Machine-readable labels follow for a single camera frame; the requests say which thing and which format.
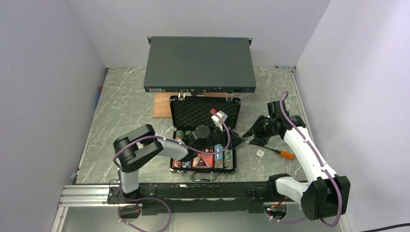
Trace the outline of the white poker chip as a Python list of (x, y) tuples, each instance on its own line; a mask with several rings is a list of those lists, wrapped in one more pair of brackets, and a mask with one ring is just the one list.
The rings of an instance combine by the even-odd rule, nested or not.
[(258, 150), (256, 151), (256, 156), (262, 158), (262, 157), (264, 156), (264, 151), (258, 149)]

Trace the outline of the black poker chip case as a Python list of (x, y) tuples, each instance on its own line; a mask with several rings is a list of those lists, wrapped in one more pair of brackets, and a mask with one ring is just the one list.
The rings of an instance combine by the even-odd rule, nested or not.
[[(216, 99), (213, 101), (211, 99), (205, 98), (205, 101), (200, 101), (193, 97), (180, 97), (172, 96), (170, 98), (170, 106), (172, 113), (172, 122), (174, 126), (174, 134), (177, 130), (181, 131), (193, 131), (197, 126), (206, 125), (210, 128), (216, 128), (214, 122), (211, 119), (211, 109), (216, 109), (217, 111), (223, 111), (228, 115), (225, 120), (224, 127), (230, 128), (232, 131), (236, 127), (238, 120), (239, 111), (237, 111), (237, 104), (239, 98), (233, 98), (234, 101), (224, 101), (222, 99)], [(218, 174), (233, 174), (236, 172), (236, 151), (233, 152), (234, 167), (232, 169), (216, 169), (216, 168), (173, 168), (173, 159), (170, 159), (170, 171), (173, 173), (189, 173), (192, 181), (196, 179), (193, 177), (194, 174), (205, 173), (211, 174), (210, 181), (214, 181)]]

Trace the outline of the red triangle card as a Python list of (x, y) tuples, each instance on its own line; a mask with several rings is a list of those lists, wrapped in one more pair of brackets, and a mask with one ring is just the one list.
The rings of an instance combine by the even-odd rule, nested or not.
[(195, 157), (192, 160), (192, 168), (208, 168), (209, 165), (203, 157)]

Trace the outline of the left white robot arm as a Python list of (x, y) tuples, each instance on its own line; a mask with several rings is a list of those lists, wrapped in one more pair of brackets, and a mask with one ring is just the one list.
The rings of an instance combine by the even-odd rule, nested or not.
[(145, 124), (113, 142), (113, 162), (117, 166), (121, 185), (119, 195), (127, 203), (138, 199), (139, 169), (156, 156), (186, 162), (197, 157), (206, 148), (221, 145), (223, 151), (231, 150), (244, 141), (244, 138), (225, 127), (200, 125), (190, 133), (183, 133), (181, 137), (168, 138), (157, 134), (152, 125)]

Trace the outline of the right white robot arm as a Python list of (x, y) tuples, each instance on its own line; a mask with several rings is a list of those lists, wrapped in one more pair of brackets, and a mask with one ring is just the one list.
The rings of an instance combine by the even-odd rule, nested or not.
[(252, 137), (249, 144), (266, 146), (271, 137), (279, 136), (294, 152), (307, 182), (299, 182), (289, 174), (269, 177), (266, 194), (273, 201), (288, 197), (301, 206), (309, 220), (335, 217), (346, 213), (350, 181), (338, 175), (324, 160), (308, 135), (300, 116), (291, 116), (283, 100), (267, 104), (268, 116), (261, 115), (243, 138)]

